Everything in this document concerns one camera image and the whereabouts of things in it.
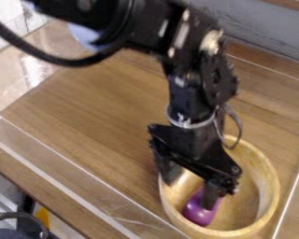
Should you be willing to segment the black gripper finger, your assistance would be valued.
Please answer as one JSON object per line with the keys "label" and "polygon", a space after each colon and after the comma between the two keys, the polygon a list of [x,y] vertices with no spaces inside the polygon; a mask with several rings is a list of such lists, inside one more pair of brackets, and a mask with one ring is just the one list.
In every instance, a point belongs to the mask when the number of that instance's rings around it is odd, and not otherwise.
{"label": "black gripper finger", "polygon": [[180,158],[180,155],[175,152],[157,149],[153,150],[153,155],[163,182],[168,186],[172,186],[183,173],[183,167],[176,162],[176,159]]}
{"label": "black gripper finger", "polygon": [[214,210],[220,198],[226,195],[226,189],[215,181],[208,180],[204,183],[203,196],[202,196],[202,206],[207,210]]}

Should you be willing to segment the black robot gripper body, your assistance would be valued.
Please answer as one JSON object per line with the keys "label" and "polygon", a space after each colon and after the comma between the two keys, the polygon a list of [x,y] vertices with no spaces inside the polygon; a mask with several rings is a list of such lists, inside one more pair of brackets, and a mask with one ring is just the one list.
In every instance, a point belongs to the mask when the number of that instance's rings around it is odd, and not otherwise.
{"label": "black robot gripper body", "polygon": [[[172,115],[171,107],[165,109],[169,125],[151,124],[149,147],[171,151],[180,155],[177,164],[204,179],[215,180],[226,189],[226,194],[235,194],[242,168],[235,163],[226,149],[234,149],[242,136],[242,121],[228,106],[215,109],[210,118],[198,123],[177,113]],[[238,126],[238,138],[232,143],[224,140],[224,116],[228,115]]]}

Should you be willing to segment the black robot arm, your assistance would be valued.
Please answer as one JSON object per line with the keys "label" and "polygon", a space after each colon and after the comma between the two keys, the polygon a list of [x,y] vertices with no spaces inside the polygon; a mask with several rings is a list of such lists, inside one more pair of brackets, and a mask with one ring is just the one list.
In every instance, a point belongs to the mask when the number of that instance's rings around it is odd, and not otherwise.
{"label": "black robot arm", "polygon": [[96,60],[123,48],[157,57],[168,79],[169,123],[148,126],[156,166],[168,184],[181,168],[198,175],[202,207],[214,208],[234,193],[242,175],[223,138],[238,77],[216,19],[184,0],[26,1],[69,23],[73,35],[96,50]]}

